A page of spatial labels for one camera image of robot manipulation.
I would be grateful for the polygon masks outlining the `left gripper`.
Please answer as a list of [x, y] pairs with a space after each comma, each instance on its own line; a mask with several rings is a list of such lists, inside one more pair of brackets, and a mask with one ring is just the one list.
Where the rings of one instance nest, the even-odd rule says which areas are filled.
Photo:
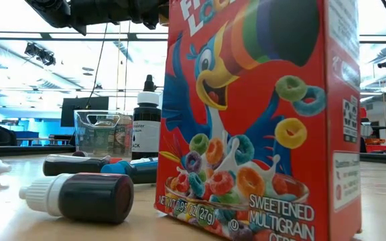
[[169, 0], [128, 0], [129, 16], [133, 23], [142, 23], [150, 30], [157, 24], [169, 25]]

